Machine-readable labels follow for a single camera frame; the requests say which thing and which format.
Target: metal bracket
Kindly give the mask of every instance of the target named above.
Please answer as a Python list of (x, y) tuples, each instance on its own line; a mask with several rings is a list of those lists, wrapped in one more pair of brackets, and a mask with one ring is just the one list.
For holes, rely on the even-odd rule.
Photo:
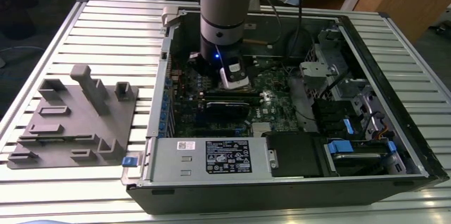
[(162, 13), (163, 26), (170, 27), (177, 22), (181, 15), (183, 14), (179, 12), (178, 6), (166, 6)]
[(322, 88), (328, 76), (333, 74), (329, 65), (322, 62), (303, 62), (301, 69), (309, 88)]

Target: aluminum extrusion table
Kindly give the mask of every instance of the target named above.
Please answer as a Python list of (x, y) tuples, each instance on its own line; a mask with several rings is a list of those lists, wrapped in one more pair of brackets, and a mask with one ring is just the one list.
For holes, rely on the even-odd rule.
[[(15, 150), (41, 101), (43, 79), (74, 83), (74, 63), (91, 66), (106, 85), (129, 81), (141, 87), (129, 154), (145, 149), (154, 84), (165, 35), (162, 9), (195, 3), (147, 0), (81, 0), (0, 123), (0, 223), (58, 220), (73, 223), (169, 221), (171, 223), (446, 223), (451, 218), (451, 181), (408, 192), (370, 206), (150, 216), (126, 193), (122, 181), (141, 168), (73, 167), (11, 170)], [(293, 12), (294, 9), (279, 8)], [(451, 94), (390, 18), (377, 13), (306, 10), (348, 15), (360, 31), (397, 94), (451, 175)]]

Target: floor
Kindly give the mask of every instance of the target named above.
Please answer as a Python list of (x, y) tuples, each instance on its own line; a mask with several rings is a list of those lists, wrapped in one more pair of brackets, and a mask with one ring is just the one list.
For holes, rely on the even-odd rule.
[[(13, 41), (0, 34), (0, 50), (13, 46), (47, 48), (75, 1), (41, 0), (39, 6), (29, 10), (38, 29), (37, 35), (22, 41)], [(416, 47), (445, 84), (451, 88), (451, 39), (437, 35), (434, 30), (429, 30)], [(0, 58), (7, 62), (7, 65), (0, 68), (0, 118), (21, 91), (41, 56), (42, 51), (33, 49), (17, 49), (0, 53)]]

